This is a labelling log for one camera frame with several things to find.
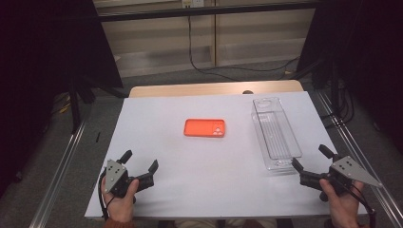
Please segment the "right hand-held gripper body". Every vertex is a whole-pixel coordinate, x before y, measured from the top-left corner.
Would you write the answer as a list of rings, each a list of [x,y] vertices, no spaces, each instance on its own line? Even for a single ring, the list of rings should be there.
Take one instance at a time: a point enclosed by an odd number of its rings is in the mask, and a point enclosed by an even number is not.
[[[349,180],[360,181],[377,188],[383,187],[383,184],[378,179],[373,177],[350,156],[334,161],[331,164],[331,168]]]

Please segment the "clear plastic tray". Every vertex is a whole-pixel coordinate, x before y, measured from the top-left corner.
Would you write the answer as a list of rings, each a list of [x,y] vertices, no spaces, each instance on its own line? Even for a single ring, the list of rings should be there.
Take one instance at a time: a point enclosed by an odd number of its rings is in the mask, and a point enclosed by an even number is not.
[[[302,152],[280,99],[255,99],[251,117],[269,174],[295,174],[292,161],[293,158],[301,158]]]

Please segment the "person's left hand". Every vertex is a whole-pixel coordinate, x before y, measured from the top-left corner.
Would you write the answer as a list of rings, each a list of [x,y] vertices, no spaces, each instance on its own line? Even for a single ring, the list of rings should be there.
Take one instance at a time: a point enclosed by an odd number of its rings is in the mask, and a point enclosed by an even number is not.
[[[130,222],[133,219],[134,204],[133,199],[139,186],[139,181],[134,180],[130,183],[125,196],[115,198],[113,194],[105,191],[106,179],[102,180],[102,195],[106,204],[106,210],[109,217],[118,222]]]

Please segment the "black horizontal bar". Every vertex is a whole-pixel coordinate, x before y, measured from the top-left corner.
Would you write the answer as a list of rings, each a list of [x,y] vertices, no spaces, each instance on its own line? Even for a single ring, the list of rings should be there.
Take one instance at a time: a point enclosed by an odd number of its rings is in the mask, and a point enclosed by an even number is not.
[[[259,5],[220,6],[220,7],[204,7],[193,9],[162,9],[153,11],[124,12],[124,13],[104,13],[98,15],[96,17],[96,20],[99,22],[118,22],[118,21],[145,20],[145,19],[188,17],[188,16],[248,13],[248,12],[261,12],[261,11],[307,10],[307,9],[315,9],[320,4],[321,4],[320,0],[306,0],[301,2],[270,3]]]

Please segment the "orange phone case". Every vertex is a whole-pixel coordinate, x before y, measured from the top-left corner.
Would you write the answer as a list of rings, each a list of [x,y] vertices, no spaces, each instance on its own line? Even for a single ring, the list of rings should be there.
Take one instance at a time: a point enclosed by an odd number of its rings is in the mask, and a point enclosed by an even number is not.
[[[187,119],[183,134],[187,137],[215,137],[225,135],[225,121],[221,119]]]

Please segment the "white wall outlet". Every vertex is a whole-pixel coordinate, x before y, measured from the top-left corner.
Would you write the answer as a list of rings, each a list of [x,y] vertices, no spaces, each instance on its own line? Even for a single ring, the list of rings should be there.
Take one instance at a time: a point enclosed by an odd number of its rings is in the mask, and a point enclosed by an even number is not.
[[[182,0],[182,7],[184,9],[202,8],[203,6],[204,0]]]

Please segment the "black curtain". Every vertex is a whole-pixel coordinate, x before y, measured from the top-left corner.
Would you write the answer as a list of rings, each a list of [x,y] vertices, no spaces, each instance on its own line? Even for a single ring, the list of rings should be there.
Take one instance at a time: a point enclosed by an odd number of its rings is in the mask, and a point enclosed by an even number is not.
[[[122,80],[94,0],[0,0],[0,197],[48,124],[56,95]]]
[[[322,0],[297,69],[335,74],[403,154],[403,0]]]

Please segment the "metal floor rail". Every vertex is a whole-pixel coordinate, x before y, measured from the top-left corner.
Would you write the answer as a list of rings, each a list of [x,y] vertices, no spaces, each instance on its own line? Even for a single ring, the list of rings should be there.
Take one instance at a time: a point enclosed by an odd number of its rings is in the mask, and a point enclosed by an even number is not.
[[[327,116],[323,123],[336,151],[350,155],[382,184],[380,188],[367,184],[364,191],[366,201],[376,211],[376,228],[403,228],[403,201],[396,199],[394,191],[389,189],[393,184],[400,186],[401,182],[396,173],[400,166],[395,166],[394,158],[389,155],[394,152],[393,147],[366,124],[363,124],[363,136],[358,138],[359,134],[351,130],[353,122],[344,123],[333,115],[330,98],[324,91],[315,91],[312,98],[317,110]]]
[[[65,179],[68,168],[72,162],[72,158],[74,157],[79,142],[85,131],[87,119],[90,116],[91,110],[92,105],[87,105],[84,107],[83,118],[79,122],[76,131],[72,133],[69,138],[63,157],[58,164],[56,172],[48,186],[47,192],[42,198],[39,207],[29,225],[29,228],[46,228],[48,218],[61,190],[63,180]]]

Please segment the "person's right hand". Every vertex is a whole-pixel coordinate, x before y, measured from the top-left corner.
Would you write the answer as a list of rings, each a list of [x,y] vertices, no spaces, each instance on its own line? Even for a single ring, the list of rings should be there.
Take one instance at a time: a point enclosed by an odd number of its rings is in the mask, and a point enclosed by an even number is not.
[[[320,186],[328,197],[331,221],[335,228],[361,228],[357,221],[359,202],[350,194],[338,196],[327,180],[321,179]]]

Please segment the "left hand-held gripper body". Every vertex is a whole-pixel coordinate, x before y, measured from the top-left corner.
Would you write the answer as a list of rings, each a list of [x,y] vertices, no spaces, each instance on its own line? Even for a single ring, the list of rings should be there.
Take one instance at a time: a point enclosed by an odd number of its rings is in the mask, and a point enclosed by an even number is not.
[[[117,161],[106,162],[105,186],[101,188],[103,194],[122,199],[128,193],[128,188],[135,180],[128,176],[125,166]]]

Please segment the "black stand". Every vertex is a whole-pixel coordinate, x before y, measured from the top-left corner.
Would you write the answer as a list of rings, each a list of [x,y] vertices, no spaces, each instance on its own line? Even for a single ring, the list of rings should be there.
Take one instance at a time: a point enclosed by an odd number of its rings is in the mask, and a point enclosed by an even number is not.
[[[72,113],[72,133],[75,134],[82,122],[79,98],[81,98],[85,104],[92,104],[95,101],[95,95],[91,90],[90,79],[86,75],[71,77],[68,88]]]

